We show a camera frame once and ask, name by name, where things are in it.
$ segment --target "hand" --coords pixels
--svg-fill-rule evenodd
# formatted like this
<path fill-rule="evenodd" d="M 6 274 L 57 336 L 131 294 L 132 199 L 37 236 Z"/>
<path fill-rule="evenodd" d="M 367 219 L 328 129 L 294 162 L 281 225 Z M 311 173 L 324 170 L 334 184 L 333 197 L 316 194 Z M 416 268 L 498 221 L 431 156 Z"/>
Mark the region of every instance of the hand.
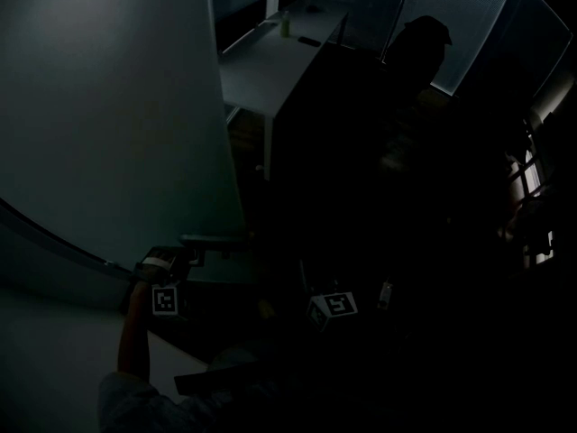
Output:
<path fill-rule="evenodd" d="M 164 251 L 160 248 L 152 249 L 146 258 L 158 258 L 167 264 L 167 268 L 157 266 L 154 264 L 137 264 L 136 268 L 139 269 L 140 276 L 146 276 L 144 281 L 150 284 L 163 284 L 169 277 L 168 268 L 169 265 L 174 260 L 175 254 L 173 252 Z"/>
<path fill-rule="evenodd" d="M 138 281 L 134 286 L 131 301 L 147 301 L 151 295 L 151 285 L 145 281 Z"/>

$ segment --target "phone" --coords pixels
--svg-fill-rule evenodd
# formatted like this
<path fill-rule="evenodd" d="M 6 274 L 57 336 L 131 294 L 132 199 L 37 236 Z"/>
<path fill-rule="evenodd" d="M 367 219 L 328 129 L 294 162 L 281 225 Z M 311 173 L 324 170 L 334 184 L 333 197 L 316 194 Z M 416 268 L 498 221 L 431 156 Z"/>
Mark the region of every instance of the phone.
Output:
<path fill-rule="evenodd" d="M 310 45 L 312 47 L 320 47 L 321 42 L 313 39 L 309 39 L 307 37 L 298 37 L 298 41 L 301 43 L 305 43 L 306 45 Z"/>

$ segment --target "silhouette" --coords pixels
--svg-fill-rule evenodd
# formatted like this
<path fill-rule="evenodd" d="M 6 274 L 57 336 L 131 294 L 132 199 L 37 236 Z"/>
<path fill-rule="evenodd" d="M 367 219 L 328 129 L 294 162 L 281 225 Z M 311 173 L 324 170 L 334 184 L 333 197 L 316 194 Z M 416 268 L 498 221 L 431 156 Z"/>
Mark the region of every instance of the silhouette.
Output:
<path fill-rule="evenodd" d="M 434 17 L 405 24 L 385 54 L 395 106 L 409 106 L 430 85 L 443 64 L 445 44 L 453 45 L 449 30 Z"/>

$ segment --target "white desk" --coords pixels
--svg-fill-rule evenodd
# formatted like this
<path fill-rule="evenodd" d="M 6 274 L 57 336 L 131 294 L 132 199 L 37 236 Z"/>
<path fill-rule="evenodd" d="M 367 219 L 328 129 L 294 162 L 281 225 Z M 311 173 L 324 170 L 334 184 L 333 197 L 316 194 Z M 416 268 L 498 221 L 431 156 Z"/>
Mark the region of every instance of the white desk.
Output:
<path fill-rule="evenodd" d="M 308 13 L 308 5 L 316 5 L 322 11 Z M 265 116 L 266 180 L 270 179 L 274 119 L 315 56 L 342 23 L 340 43 L 348 15 L 346 7 L 326 0 L 300 0 L 288 10 L 289 38 L 280 36 L 282 14 L 274 14 L 219 59 L 225 103 Z M 299 37 L 320 41 L 321 46 L 306 45 L 298 41 Z"/>

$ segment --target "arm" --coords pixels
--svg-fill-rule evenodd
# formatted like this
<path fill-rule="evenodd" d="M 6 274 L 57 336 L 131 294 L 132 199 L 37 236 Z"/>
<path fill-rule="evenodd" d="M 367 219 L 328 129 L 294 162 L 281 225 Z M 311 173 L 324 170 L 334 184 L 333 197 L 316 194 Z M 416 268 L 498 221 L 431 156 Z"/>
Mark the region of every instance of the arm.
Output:
<path fill-rule="evenodd" d="M 150 378 L 147 322 L 151 314 L 151 286 L 140 281 L 134 287 L 118 350 L 118 372 L 144 381 Z"/>

